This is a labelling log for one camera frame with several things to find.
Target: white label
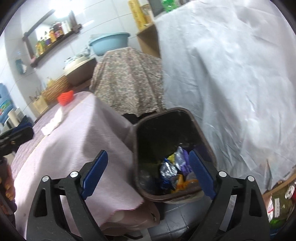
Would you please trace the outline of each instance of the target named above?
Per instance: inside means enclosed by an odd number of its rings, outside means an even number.
[[[279,206],[279,198],[276,198],[274,200],[274,217],[278,218],[279,217],[279,210],[280,210],[280,206]]]

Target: wicker basket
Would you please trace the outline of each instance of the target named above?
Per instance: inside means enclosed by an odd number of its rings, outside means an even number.
[[[68,82],[66,76],[62,76],[57,79],[50,87],[47,87],[42,91],[42,96],[44,97],[47,104],[51,104],[57,101],[57,97],[64,92],[67,92],[71,88],[71,84]]]

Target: white sheet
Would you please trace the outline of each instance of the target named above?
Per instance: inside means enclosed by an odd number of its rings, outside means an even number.
[[[196,0],[156,20],[166,107],[196,117],[233,177],[264,192],[296,164],[296,38],[269,0]]]

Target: plastic tub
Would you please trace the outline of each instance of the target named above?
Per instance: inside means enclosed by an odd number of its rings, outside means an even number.
[[[96,55],[102,56],[109,50],[128,46],[129,33],[106,34],[91,40],[89,46],[93,47]]]
[[[143,118],[135,126],[133,144],[134,176],[139,193],[154,202],[183,203],[203,196],[201,188],[192,187],[174,194],[153,195],[139,182],[139,172],[145,170],[153,178],[159,177],[164,158],[181,146],[188,152],[198,150],[205,161],[216,164],[216,159],[193,115],[184,108],[173,108]]]

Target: silver foil wrapper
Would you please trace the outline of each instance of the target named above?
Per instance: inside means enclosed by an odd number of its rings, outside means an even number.
[[[177,168],[168,161],[164,161],[161,164],[159,171],[160,174],[166,179],[176,176],[178,172]]]

